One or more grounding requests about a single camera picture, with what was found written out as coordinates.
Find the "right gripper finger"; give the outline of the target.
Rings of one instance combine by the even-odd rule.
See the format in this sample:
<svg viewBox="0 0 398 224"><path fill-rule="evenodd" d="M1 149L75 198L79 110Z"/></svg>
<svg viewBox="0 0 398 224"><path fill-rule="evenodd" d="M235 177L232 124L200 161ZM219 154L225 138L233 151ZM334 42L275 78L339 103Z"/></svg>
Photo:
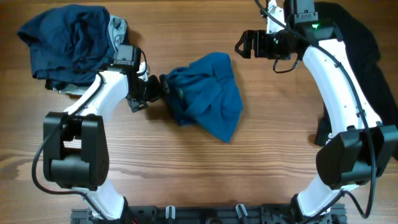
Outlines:
<svg viewBox="0 0 398 224"><path fill-rule="evenodd" d="M254 31L254 30L244 31L240 40L238 41L238 47L240 47L240 46L252 47L255 34L256 34L256 31Z"/></svg>
<svg viewBox="0 0 398 224"><path fill-rule="evenodd" d="M235 45L235 52L238 53L242 58L251 58L252 44L237 43Z"/></svg>

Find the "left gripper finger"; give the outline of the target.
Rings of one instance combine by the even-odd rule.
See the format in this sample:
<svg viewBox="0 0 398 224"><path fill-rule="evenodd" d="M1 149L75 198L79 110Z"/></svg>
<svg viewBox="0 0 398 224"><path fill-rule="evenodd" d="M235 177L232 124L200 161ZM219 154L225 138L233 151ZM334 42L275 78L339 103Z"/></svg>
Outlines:
<svg viewBox="0 0 398 224"><path fill-rule="evenodd" d="M140 110L144 110L149 107L146 101L138 99L127 98L127 103L133 113L136 113Z"/></svg>
<svg viewBox="0 0 398 224"><path fill-rule="evenodd" d="M166 74L161 74L159 76L159 81L161 85L161 90L163 95L168 95L170 93L169 84L167 83Z"/></svg>

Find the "blue polo shirt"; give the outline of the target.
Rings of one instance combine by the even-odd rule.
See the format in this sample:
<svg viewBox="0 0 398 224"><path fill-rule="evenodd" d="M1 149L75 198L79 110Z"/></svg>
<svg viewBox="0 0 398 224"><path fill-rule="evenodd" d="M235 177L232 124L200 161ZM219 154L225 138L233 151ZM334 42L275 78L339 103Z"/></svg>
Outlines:
<svg viewBox="0 0 398 224"><path fill-rule="evenodd" d="M230 56L213 52L166 74L164 100L178 125L199 124L229 143L243 111Z"/></svg>

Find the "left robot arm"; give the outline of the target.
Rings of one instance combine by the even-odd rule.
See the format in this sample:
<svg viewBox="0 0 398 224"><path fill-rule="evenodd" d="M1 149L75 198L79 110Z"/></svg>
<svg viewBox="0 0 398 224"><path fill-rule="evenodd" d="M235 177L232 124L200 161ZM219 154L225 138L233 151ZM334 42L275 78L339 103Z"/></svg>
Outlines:
<svg viewBox="0 0 398 224"><path fill-rule="evenodd" d="M132 112L146 109L162 95L149 74L145 53L120 45L112 62L96 72L93 84L61 113L49 112L44 140L32 164L32 180L52 195L79 195L86 210L73 210L72 223L137 223L128 202L107 178L109 153L104 122L121 100Z"/></svg>

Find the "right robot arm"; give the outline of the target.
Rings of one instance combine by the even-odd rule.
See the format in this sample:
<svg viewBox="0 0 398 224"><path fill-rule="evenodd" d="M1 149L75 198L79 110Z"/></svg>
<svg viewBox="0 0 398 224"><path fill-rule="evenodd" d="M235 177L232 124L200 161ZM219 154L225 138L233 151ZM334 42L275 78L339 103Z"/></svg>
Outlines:
<svg viewBox="0 0 398 224"><path fill-rule="evenodd" d="M330 138L316 156L317 175L291 199L289 221L318 222L341 197L351 196L362 185L369 185L369 196L359 213L368 218L377 178L397 146L397 128L384 125L368 103L349 63L341 29L335 21L320 19L313 1L285 1L283 6L266 1L257 6L267 27L245 31L236 52L275 62L296 54L316 81L331 126Z"/></svg>

